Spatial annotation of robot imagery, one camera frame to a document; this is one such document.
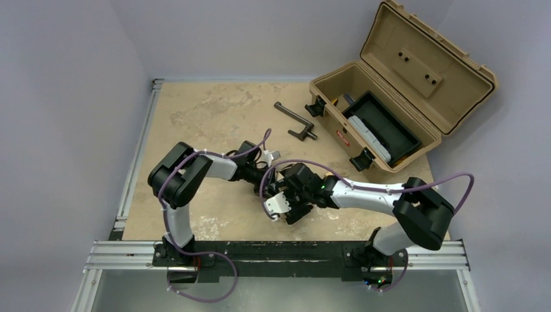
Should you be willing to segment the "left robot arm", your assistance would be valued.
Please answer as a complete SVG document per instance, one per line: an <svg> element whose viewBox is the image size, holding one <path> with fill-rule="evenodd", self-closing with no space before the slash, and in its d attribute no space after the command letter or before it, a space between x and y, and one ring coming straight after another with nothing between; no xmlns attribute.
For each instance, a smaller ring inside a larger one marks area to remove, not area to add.
<svg viewBox="0 0 551 312"><path fill-rule="evenodd" d="M188 259L195 255L195 239L190 226L190 202L207 177L224 181L246 181L256 195L266 194L261 179L268 169L261 160L259 144L244 141L228 154L197 150L178 142L152 169L147 183L162 205L166 233L163 244L171 258Z"/></svg>

